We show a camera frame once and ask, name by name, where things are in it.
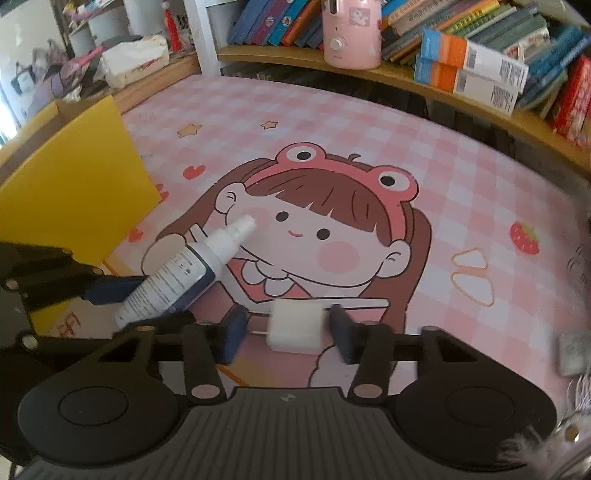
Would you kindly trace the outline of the white spray bottle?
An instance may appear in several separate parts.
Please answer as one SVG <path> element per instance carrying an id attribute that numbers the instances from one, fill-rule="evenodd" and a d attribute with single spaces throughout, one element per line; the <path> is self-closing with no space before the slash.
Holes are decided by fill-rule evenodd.
<path id="1" fill-rule="evenodd" d="M 256 220 L 245 215 L 202 241 L 186 244 L 122 302 L 114 315 L 116 325 L 123 329 L 186 310 L 218 280 L 255 230 Z"/>

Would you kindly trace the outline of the small white charger cube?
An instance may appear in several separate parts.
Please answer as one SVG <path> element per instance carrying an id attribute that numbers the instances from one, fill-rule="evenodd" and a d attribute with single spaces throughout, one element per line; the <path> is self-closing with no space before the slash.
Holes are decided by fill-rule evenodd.
<path id="1" fill-rule="evenodd" d="M 277 299 L 270 303 L 266 321 L 256 320 L 249 332 L 265 337 L 276 352 L 318 354 L 324 347 L 326 317 L 320 300 Z"/>

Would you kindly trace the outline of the yellow cardboard box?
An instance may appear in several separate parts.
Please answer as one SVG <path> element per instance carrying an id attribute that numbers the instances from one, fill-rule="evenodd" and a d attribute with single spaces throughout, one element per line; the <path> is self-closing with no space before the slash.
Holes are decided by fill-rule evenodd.
<path id="1" fill-rule="evenodd" d="M 54 101 L 1 149 L 1 239 L 100 265 L 161 201 L 113 97 Z"/>

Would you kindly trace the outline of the pink cartoon table mat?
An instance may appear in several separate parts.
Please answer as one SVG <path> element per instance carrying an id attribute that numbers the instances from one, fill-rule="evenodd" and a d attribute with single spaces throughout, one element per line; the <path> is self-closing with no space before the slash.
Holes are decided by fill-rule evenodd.
<path id="1" fill-rule="evenodd" d="M 587 228 L 544 177 L 420 117 L 280 83 L 192 76 L 124 122 L 161 201 L 110 269 L 147 275 L 242 215 L 259 225 L 191 308 L 201 323 L 249 311 L 224 379 L 348 388 L 331 343 L 266 344 L 276 301 L 318 302 L 401 333 L 439 326 L 564 405 L 555 345 L 588 318 Z"/>

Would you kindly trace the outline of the tissue box with tissues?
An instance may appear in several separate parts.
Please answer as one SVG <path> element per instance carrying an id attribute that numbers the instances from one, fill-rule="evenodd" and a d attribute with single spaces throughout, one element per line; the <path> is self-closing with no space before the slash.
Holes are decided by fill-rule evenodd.
<path id="1" fill-rule="evenodd" d="M 119 43 L 101 56 L 105 80 L 112 89 L 123 89 L 168 64 L 168 43 L 161 35 Z"/>

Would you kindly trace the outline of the lower orange blue white box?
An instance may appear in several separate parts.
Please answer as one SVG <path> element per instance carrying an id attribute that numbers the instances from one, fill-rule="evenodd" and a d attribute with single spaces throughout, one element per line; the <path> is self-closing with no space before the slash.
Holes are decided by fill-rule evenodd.
<path id="1" fill-rule="evenodd" d="M 509 116 L 514 112 L 518 97 L 516 88 L 423 57 L 416 58 L 414 80 Z"/>

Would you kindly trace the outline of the orange blue white box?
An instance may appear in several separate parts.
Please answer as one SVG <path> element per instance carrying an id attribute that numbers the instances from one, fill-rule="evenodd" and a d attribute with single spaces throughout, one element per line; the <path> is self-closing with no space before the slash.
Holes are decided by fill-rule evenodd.
<path id="1" fill-rule="evenodd" d="M 518 97 L 516 88 L 423 57 L 416 58 L 414 80 L 509 116 L 514 112 Z"/>
<path id="2" fill-rule="evenodd" d="M 525 63 L 465 38 L 436 30 L 423 31 L 421 57 L 503 82 L 519 93 L 524 92 L 528 79 L 529 67 Z"/>

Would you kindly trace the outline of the white wooden bookshelf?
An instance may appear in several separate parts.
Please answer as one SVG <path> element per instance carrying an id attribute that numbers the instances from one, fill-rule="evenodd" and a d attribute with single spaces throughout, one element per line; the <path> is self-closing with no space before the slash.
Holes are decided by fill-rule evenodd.
<path id="1" fill-rule="evenodd" d="M 343 70 L 325 63 L 322 52 L 313 49 L 249 45 L 218 48 L 214 41 L 211 19 L 207 10 L 222 4 L 221 1 L 186 1 L 184 3 L 189 28 L 197 48 L 201 73 L 206 76 L 220 75 L 221 68 L 229 62 L 249 62 L 308 68 L 374 81 L 445 103 L 465 114 L 478 117 L 533 146 L 560 157 L 565 165 L 584 177 L 590 176 L 590 154 L 567 139 L 554 134 L 549 125 L 533 113 L 516 110 L 508 116 L 464 97 L 417 83 L 414 81 L 413 71 L 407 67 L 387 63 L 373 70 Z"/>

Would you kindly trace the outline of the upper orange blue white box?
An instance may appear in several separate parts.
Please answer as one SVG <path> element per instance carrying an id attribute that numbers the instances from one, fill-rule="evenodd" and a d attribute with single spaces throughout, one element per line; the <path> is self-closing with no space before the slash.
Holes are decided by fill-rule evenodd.
<path id="1" fill-rule="evenodd" d="M 503 82 L 519 93 L 524 92 L 528 79 L 529 67 L 525 63 L 465 38 L 436 30 L 423 31 L 421 57 Z"/>

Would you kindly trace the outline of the red dictionary book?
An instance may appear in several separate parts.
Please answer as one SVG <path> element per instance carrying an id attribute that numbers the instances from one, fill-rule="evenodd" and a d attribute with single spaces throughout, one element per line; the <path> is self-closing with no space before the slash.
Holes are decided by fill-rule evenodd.
<path id="1" fill-rule="evenodd" d="M 580 55 L 552 107 L 553 132 L 574 142 L 583 127 L 589 104 L 590 58 Z"/>

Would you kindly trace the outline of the pink cylindrical dispenser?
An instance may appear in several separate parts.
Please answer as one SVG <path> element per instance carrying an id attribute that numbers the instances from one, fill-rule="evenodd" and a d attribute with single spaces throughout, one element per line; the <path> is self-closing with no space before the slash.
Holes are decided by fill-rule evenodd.
<path id="1" fill-rule="evenodd" d="M 322 2 L 324 59 L 339 69 L 370 70 L 381 64 L 382 4 L 375 0 Z"/>

